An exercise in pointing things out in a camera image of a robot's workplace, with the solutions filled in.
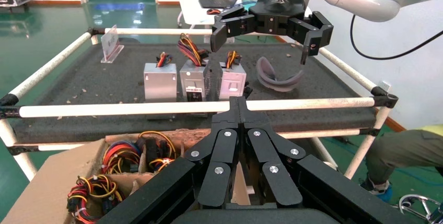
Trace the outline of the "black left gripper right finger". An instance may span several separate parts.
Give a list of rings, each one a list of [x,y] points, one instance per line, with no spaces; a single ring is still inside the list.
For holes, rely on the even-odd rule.
[[[260,203],[300,205],[303,198],[295,183],[296,162],[306,151],[273,130],[265,113],[249,110],[244,97],[239,97],[239,115],[244,133],[242,151]]]

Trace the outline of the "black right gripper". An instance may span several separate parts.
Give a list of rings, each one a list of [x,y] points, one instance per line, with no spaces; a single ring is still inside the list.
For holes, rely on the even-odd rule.
[[[257,0],[245,9],[234,7],[214,17],[210,46],[217,52],[228,38],[253,32],[290,35],[301,45],[301,65],[329,45],[333,25],[319,12],[304,18],[309,0]]]

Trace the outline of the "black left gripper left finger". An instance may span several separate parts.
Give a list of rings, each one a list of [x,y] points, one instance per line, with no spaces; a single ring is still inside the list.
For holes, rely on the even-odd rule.
[[[225,207],[231,202],[239,149],[238,99],[229,99],[229,110],[214,115],[210,133],[184,154],[196,164],[193,179],[200,207]]]

